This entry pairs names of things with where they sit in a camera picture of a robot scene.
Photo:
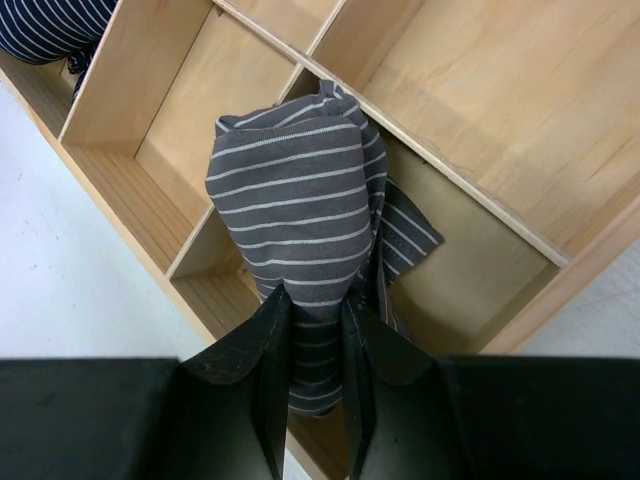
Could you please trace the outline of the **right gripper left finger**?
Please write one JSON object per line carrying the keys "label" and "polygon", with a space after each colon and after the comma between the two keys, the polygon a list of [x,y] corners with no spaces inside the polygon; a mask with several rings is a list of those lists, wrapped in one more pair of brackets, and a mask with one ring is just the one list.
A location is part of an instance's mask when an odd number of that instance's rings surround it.
{"label": "right gripper left finger", "polygon": [[292,303],[256,312],[186,361],[1,363],[5,479],[279,479]]}

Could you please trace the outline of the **striped grey underwear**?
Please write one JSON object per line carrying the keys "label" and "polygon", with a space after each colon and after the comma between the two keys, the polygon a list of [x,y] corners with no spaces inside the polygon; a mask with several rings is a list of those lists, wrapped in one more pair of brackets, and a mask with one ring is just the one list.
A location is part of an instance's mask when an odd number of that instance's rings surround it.
{"label": "striped grey underwear", "polygon": [[342,304],[366,304],[398,333],[389,287],[443,241],[389,177],[380,132],[323,80],[314,94],[225,115],[205,188],[259,296],[292,301],[288,404],[320,417],[342,398]]}

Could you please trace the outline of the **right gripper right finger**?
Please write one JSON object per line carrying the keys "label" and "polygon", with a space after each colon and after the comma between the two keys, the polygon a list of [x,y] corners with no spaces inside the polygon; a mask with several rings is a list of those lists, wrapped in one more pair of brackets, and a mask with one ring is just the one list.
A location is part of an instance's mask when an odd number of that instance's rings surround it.
{"label": "right gripper right finger", "polygon": [[634,359],[433,357],[341,305],[353,479],[635,479]]}

